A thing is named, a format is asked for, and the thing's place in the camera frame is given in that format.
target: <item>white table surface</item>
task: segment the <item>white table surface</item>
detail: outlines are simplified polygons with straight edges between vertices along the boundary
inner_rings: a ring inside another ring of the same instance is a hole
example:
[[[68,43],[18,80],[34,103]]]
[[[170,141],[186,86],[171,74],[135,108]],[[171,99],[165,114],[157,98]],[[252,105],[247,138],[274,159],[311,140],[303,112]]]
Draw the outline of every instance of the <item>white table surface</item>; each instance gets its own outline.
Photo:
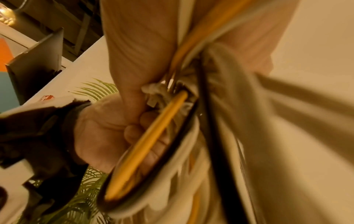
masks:
[[[302,0],[273,54],[274,77],[301,83],[354,103],[354,1]],[[38,92],[70,95],[84,81],[112,82],[104,37]],[[354,223],[354,167],[303,131],[276,119],[299,182],[337,223]]]

